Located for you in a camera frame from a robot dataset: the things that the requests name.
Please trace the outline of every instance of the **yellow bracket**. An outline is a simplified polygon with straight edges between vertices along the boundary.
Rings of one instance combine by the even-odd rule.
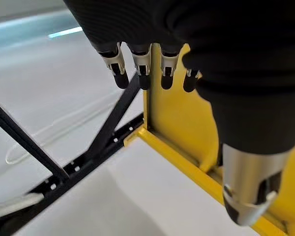
[[[136,137],[140,137],[150,147],[161,154],[170,163],[176,166],[186,176],[193,180],[203,190],[210,194],[219,203],[223,203],[222,186],[208,176],[205,172],[201,171],[198,167],[190,163],[186,158],[161,141],[155,135],[147,131],[144,127],[141,127],[136,132]],[[261,217],[252,228],[260,235],[265,236],[286,236],[287,234],[279,227],[272,224],[269,220]]]

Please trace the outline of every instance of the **hole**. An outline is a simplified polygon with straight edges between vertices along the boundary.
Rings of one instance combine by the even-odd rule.
[[[55,183],[53,183],[52,185],[50,185],[50,189],[54,190],[57,187],[57,185]]]

